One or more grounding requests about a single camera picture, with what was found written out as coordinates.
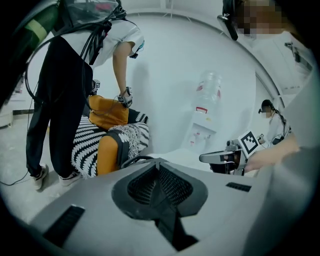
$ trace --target black grille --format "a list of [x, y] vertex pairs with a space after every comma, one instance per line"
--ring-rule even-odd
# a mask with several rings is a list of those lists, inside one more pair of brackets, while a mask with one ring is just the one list
[[243, 184], [234, 183], [234, 182], [229, 182], [226, 186], [229, 188], [233, 188], [235, 190], [241, 190], [245, 192], [249, 192], [251, 189], [251, 186], [249, 185], [243, 185]]
[[44, 238], [56, 246], [62, 247], [84, 212], [85, 209], [82, 207], [74, 205], [70, 206], [43, 235]]
[[161, 188], [171, 204], [178, 206], [192, 194], [193, 187], [189, 182], [166, 170], [163, 166], [160, 166], [159, 171]]
[[156, 169], [150, 169], [136, 177], [128, 184], [128, 194], [138, 203], [149, 205], [152, 191], [156, 185]]
[[149, 205], [157, 182], [160, 183], [165, 197], [175, 207], [187, 199], [193, 191], [189, 182], [160, 166], [159, 171], [150, 169], [130, 181], [127, 187], [128, 194], [136, 202]]
[[130, 218], [154, 221], [178, 251], [195, 244], [198, 240], [185, 232], [181, 218], [199, 212], [208, 197], [207, 187], [161, 158], [143, 164], [114, 185], [114, 203]]

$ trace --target water bottle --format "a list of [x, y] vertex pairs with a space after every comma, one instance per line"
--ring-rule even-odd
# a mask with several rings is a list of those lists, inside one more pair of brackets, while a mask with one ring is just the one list
[[195, 110], [211, 116], [214, 120], [221, 118], [221, 82], [222, 77], [214, 71], [205, 71], [201, 75], [196, 89]]

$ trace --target zebra print fabric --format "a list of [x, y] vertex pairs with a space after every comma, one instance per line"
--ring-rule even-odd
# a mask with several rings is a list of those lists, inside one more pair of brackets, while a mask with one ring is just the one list
[[85, 179], [95, 177], [99, 141], [105, 135], [116, 139], [118, 147], [121, 148], [118, 154], [119, 152], [125, 154], [118, 155], [119, 165], [129, 158], [138, 156], [149, 144], [149, 128], [144, 123], [148, 121], [148, 117], [145, 116], [140, 120], [142, 122], [118, 125], [106, 131], [91, 123], [88, 117], [83, 116], [74, 136], [71, 164]]

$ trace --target person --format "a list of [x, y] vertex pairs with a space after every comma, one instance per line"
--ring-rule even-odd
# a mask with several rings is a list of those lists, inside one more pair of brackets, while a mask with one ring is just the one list
[[296, 153], [301, 147], [320, 146], [320, 120], [315, 118], [318, 114], [316, 110], [320, 109], [320, 77], [307, 42], [272, 0], [223, 0], [222, 14], [245, 36], [288, 33], [291, 42], [285, 46], [292, 52], [296, 71], [302, 74], [300, 78], [303, 79], [302, 90], [283, 112], [292, 132], [274, 147], [253, 154], [248, 159], [245, 171], [274, 165], [286, 156]]
[[263, 115], [264, 118], [270, 119], [268, 133], [258, 140], [260, 144], [267, 143], [267, 147], [270, 148], [288, 136], [290, 127], [286, 119], [280, 114], [279, 110], [274, 107], [269, 99], [265, 99], [262, 102], [259, 114]]
[[[120, 0], [118, 10], [124, 11]], [[136, 55], [144, 45], [144, 36], [134, 23], [113, 20], [111, 30], [103, 40], [94, 64], [80, 55], [91, 31], [79, 30], [56, 36], [50, 43], [38, 80], [34, 113], [26, 138], [26, 167], [39, 190], [48, 173], [48, 166], [40, 164], [44, 138], [50, 120], [49, 147], [54, 170], [62, 186], [80, 178], [71, 165], [73, 140], [92, 90], [93, 69], [112, 57], [114, 75], [120, 96], [129, 107], [132, 95], [126, 83], [128, 56]]]

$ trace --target orange cushion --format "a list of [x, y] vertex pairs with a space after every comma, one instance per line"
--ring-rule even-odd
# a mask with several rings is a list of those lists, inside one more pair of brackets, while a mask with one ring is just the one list
[[89, 97], [89, 105], [93, 109], [89, 120], [96, 126], [109, 130], [114, 126], [128, 124], [129, 109], [117, 100], [94, 95]]

